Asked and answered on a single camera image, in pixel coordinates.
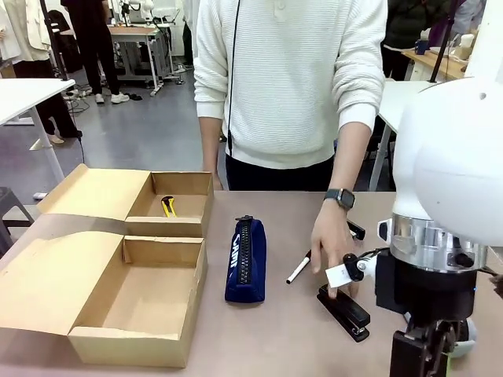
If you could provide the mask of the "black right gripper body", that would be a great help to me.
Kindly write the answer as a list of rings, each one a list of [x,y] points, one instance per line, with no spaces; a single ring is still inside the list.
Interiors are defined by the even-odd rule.
[[[476,271],[440,273],[419,269],[392,254],[376,258],[376,305],[395,313],[409,313],[413,324],[463,321],[473,313]]]

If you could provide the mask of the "person's left hand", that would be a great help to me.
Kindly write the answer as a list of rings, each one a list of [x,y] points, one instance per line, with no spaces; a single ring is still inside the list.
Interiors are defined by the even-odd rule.
[[[318,274],[326,260],[328,268],[343,263],[345,254],[353,253],[355,244],[347,224],[347,212],[334,200],[325,200],[311,233],[311,268]]]

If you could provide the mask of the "person's right hand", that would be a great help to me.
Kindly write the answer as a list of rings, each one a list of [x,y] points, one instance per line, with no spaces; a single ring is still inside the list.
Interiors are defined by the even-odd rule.
[[[216,163],[204,162],[203,171],[211,173],[213,188],[215,191],[222,191],[223,185],[218,175],[218,166]]]

